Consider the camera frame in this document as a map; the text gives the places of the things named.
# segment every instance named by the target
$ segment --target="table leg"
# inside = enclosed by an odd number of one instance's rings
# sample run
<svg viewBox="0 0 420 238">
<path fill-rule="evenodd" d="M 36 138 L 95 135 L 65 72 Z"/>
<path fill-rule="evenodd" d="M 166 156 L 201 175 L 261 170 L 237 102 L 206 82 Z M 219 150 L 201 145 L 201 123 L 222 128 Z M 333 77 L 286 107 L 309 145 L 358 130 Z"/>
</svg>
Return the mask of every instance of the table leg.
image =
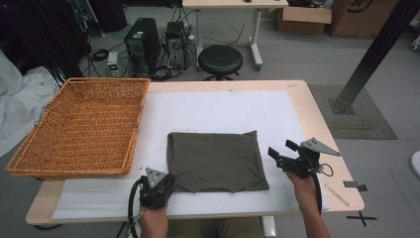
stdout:
<svg viewBox="0 0 420 238">
<path fill-rule="evenodd" d="M 200 70 L 200 65 L 198 65 L 198 57 L 200 56 L 201 52 L 203 51 L 203 39 L 201 38 L 201 10 L 195 9 L 195 18 L 196 18 L 196 35 L 197 35 L 197 42 L 196 42 L 196 55 L 197 55 L 197 70 Z"/>
<path fill-rule="evenodd" d="M 258 8 L 256 12 L 256 20 L 254 23 L 253 35 L 250 37 L 251 50 L 253 51 L 254 60 L 256 61 L 257 70 L 260 71 L 263 66 L 262 56 L 260 55 L 259 47 L 257 46 L 257 37 L 259 34 L 260 19 L 262 16 L 262 9 Z"/>
</svg>

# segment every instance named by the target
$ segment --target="round stool seat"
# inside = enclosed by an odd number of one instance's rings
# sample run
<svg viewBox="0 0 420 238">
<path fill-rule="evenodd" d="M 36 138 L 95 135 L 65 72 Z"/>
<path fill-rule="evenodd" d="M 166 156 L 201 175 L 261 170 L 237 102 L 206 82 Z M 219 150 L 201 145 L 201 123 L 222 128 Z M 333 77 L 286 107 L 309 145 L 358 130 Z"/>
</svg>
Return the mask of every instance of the round stool seat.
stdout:
<svg viewBox="0 0 420 238">
<path fill-rule="evenodd" d="M 414 153 L 410 159 L 410 165 L 416 176 L 420 178 L 420 152 Z"/>
<path fill-rule="evenodd" d="M 213 75 L 224 76 L 237 72 L 242 66 L 242 55 L 226 46 L 206 48 L 198 57 L 200 67 Z"/>
</svg>

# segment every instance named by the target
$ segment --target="olive green cloth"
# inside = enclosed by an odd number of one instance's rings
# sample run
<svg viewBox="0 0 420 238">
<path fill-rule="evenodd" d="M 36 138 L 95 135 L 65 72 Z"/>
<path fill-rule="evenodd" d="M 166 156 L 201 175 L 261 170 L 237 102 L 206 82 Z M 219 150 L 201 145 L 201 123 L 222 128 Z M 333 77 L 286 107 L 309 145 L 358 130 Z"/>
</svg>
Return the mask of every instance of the olive green cloth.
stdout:
<svg viewBox="0 0 420 238">
<path fill-rule="evenodd" d="M 268 190 L 257 131 L 239 134 L 170 133 L 167 164 L 174 191 Z"/>
</svg>

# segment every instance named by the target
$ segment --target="white paper sheet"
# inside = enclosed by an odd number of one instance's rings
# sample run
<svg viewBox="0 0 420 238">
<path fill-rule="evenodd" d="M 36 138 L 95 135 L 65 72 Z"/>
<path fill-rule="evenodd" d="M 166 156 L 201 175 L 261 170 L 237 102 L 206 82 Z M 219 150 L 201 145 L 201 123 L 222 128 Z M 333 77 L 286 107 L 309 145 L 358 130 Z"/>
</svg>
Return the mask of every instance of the white paper sheet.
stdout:
<svg viewBox="0 0 420 238">
<path fill-rule="evenodd" d="M 285 140 L 303 141 L 286 91 L 150 92 L 146 98 L 130 173 L 113 178 L 67 179 L 53 219 L 120 218 L 146 167 L 167 173 L 166 145 L 170 132 L 246 133 L 258 131 L 262 164 L 270 186 L 266 191 L 177 192 L 169 200 L 172 217 L 298 211 L 293 186 L 268 146 L 296 158 Z M 324 209 L 328 201 L 323 195 Z"/>
</svg>

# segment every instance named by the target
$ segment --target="desk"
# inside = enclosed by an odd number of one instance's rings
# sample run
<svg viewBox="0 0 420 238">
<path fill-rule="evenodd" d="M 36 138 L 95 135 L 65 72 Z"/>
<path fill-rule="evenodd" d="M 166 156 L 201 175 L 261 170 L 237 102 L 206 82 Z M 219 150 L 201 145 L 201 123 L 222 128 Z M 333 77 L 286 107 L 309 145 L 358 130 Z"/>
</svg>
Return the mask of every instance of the desk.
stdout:
<svg viewBox="0 0 420 238">
<path fill-rule="evenodd" d="M 203 51 L 203 41 L 201 37 L 201 18 L 200 18 L 200 12 L 201 9 L 205 8 L 255 8 L 256 10 L 256 16 L 255 16 L 255 23 L 254 23 L 254 30 L 253 35 L 250 37 L 250 43 L 251 43 L 251 50 L 253 52 L 254 60 L 256 62 L 256 66 L 258 71 L 261 70 L 263 66 L 263 60 L 259 51 L 259 47 L 257 45 L 257 37 L 259 33 L 259 27 L 260 27 L 260 19 L 262 15 L 262 8 L 281 8 L 284 6 L 288 6 L 288 3 L 286 0 L 254 0 L 250 3 L 245 2 L 244 0 L 212 0 L 212 1 L 205 1 L 205 0 L 183 0 L 182 6 L 185 8 L 193 8 L 196 9 L 196 23 L 197 23 L 197 29 L 196 29 L 196 54 L 197 54 L 197 67 L 198 65 L 198 56 L 200 56 L 200 53 Z"/>
<path fill-rule="evenodd" d="M 319 111 L 315 100 L 304 81 L 301 80 L 270 80 L 270 81 L 193 81 L 193 82 L 153 82 L 150 92 L 199 92 L 236 90 L 284 90 L 288 93 L 295 114 L 300 123 L 303 136 L 306 139 L 316 137 L 331 148 L 338 150 L 328 127 Z M 320 175 L 325 193 L 330 204 L 330 211 L 358 211 L 364 208 L 364 202 L 356 188 L 344 187 L 343 180 L 353 180 L 341 157 L 323 155 L 321 163 L 327 163 L 334 168 L 333 177 Z M 44 181 L 28 214 L 30 224 L 46 225 L 58 223 L 124 221 L 124 219 L 96 218 L 78 220 L 52 220 L 53 213 L 61 195 L 63 180 Z M 285 212 L 264 213 L 260 215 L 276 215 Z"/>
</svg>

